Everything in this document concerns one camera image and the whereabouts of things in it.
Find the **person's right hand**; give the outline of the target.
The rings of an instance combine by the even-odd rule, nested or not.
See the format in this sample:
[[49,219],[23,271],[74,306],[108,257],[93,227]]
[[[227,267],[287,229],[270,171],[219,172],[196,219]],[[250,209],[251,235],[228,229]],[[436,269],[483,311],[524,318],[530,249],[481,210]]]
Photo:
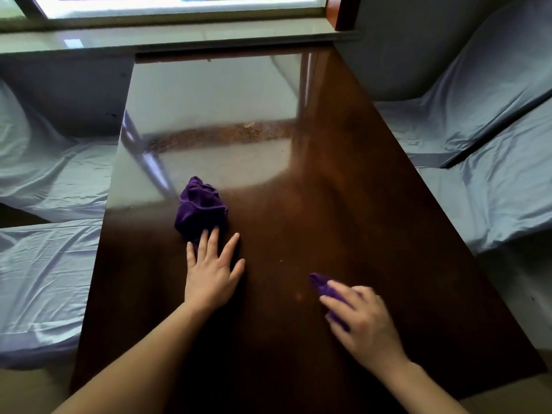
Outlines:
[[319,300],[350,327],[351,342],[340,342],[366,370],[374,371],[387,361],[407,358],[395,324],[383,301],[366,286],[350,287],[361,295],[360,300],[347,300],[351,307],[328,296]]

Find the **person's left hand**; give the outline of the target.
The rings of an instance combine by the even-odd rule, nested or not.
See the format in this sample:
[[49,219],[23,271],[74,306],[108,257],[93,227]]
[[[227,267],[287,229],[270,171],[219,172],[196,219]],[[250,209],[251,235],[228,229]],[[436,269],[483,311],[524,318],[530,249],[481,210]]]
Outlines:
[[218,256],[207,256],[210,234],[207,230],[203,231],[195,254],[197,264],[193,269],[187,269],[183,305],[195,313],[211,314],[227,304],[239,283],[229,281],[235,266],[231,262],[239,243],[239,233],[231,236],[222,251],[218,251]]

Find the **small purple wiping cloth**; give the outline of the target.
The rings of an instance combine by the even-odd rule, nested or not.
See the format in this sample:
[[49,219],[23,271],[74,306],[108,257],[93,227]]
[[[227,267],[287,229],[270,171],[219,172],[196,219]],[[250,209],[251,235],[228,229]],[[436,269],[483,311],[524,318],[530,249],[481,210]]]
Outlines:
[[[338,291],[336,291],[333,287],[328,285],[328,282],[330,280],[333,280],[332,278],[329,278],[319,273],[311,273],[308,276],[308,280],[312,285],[312,287],[315,289],[319,297],[328,296],[332,299],[341,301],[342,303],[351,307],[349,302]],[[336,324],[340,325],[341,328],[346,333],[350,332],[349,325],[344,320],[342,320],[335,312],[333,312],[330,309],[327,309],[327,312],[325,315],[328,320],[331,320],[332,322],[335,322]]]

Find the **person's left forearm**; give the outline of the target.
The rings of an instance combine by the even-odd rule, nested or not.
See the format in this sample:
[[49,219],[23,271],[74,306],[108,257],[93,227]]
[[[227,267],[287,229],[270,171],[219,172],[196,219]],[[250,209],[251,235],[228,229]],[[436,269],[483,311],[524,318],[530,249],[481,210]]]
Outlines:
[[160,414],[185,356],[220,300],[189,300],[51,414]]

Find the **person's right forearm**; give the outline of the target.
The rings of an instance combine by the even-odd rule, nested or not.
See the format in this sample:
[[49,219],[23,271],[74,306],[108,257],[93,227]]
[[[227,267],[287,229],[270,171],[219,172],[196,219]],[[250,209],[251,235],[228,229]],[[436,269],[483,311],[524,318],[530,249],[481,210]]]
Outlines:
[[469,414],[420,365],[407,358],[387,361],[374,375],[408,414]]

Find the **crumpled purple cloth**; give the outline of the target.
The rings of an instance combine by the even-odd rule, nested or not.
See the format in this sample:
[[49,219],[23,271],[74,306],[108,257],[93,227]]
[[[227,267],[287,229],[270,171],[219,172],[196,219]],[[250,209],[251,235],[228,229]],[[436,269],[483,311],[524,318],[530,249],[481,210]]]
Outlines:
[[228,227],[228,208],[219,193],[199,177],[191,177],[180,195],[174,227],[186,242],[192,243],[197,254],[204,230],[218,227],[224,233]]

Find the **chair with grey-blue cover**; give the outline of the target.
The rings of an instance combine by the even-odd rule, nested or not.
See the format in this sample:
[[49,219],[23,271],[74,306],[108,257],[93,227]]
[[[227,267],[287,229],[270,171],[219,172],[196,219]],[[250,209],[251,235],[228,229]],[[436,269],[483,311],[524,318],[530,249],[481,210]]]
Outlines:
[[102,219],[116,137],[60,134],[0,80],[0,203],[49,222]]
[[101,225],[0,229],[0,368],[40,368],[76,352]]
[[417,171],[473,254],[552,228],[552,98],[458,165]]
[[514,0],[423,96],[374,106],[414,166],[442,168],[551,90],[552,0]]

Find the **glossy stone window sill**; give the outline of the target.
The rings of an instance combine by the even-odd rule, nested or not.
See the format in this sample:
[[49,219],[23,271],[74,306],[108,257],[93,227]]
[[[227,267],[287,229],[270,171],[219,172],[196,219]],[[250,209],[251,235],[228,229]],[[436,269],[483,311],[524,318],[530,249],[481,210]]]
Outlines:
[[325,18],[253,20],[202,24],[72,29],[0,34],[0,55],[92,49],[215,46],[217,43],[335,41],[360,37],[337,31]]

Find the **window with pale frame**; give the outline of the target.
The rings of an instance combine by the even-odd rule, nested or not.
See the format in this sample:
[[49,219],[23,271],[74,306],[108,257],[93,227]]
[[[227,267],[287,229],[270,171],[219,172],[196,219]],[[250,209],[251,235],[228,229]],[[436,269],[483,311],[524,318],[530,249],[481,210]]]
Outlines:
[[327,0],[0,0],[0,19],[116,18],[325,8]]

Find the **red-brown wooden post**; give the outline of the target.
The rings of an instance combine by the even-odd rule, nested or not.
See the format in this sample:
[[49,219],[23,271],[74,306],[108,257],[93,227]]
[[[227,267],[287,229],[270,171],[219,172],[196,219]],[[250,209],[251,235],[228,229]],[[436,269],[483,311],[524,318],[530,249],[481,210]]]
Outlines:
[[326,0],[326,19],[337,32],[355,27],[361,0]]

